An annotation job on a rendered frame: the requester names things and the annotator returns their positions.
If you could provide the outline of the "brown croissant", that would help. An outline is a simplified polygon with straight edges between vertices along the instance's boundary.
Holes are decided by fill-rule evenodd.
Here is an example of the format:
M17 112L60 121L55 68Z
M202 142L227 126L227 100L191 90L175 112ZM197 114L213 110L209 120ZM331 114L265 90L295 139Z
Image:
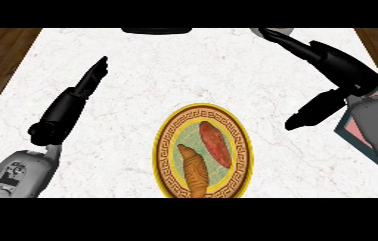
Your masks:
M207 194L210 179L203 155L184 144L179 144L178 148L184 158L184 172L191 196L204 197Z

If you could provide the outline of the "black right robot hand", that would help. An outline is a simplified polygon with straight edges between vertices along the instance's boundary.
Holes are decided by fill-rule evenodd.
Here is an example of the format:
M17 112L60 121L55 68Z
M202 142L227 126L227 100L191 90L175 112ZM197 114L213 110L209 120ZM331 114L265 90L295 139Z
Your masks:
M352 55L329 44L312 41L306 45L268 28L259 30L264 38L306 60L339 87L337 90L323 92L286 122L287 130L315 126L345 107L351 95L365 96L378 88L378 73Z

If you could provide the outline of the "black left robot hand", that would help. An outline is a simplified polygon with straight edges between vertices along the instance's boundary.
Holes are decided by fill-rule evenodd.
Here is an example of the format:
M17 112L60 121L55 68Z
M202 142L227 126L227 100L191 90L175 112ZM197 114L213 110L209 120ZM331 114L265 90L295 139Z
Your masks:
M29 134L38 146L60 145L79 121L86 102L103 78L108 74L108 57L92 66L75 87L69 87L51 104L41 121L32 125Z

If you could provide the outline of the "yellow patterned round plate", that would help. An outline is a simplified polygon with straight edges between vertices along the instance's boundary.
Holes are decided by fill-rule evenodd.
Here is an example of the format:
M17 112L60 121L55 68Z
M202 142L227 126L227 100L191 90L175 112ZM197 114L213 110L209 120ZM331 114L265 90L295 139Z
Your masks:
M200 123L209 121L221 130L231 153L231 168L213 158L200 135ZM235 198L244 195L255 166L255 152L247 130L235 115L210 103L190 104L176 110L160 128L153 152L154 174L168 197L191 198L178 145L203 155L210 184L202 198Z

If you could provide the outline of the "grey round object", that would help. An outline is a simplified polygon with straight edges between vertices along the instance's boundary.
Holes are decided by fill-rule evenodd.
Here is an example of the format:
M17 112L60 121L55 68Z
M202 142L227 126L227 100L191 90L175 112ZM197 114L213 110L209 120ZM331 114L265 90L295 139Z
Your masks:
M268 28L269 30L275 31L275 32L280 32L281 34L284 35L292 35L293 31L295 31L295 28ZM259 36L259 37L265 37L259 28L250 28L252 32Z

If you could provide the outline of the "red sweet potato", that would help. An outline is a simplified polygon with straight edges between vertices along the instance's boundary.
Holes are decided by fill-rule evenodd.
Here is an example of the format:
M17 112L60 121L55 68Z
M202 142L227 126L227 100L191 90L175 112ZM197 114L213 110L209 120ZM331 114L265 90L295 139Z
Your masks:
M200 123L200 135L213 158L224 167L231 168L231 153L224 134L209 121Z

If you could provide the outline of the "black object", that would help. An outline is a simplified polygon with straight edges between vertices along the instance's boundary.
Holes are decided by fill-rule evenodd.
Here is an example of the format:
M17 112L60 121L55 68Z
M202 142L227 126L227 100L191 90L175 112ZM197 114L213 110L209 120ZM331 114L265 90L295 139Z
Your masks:
M132 34L173 35L190 33L193 28L122 28L122 30Z

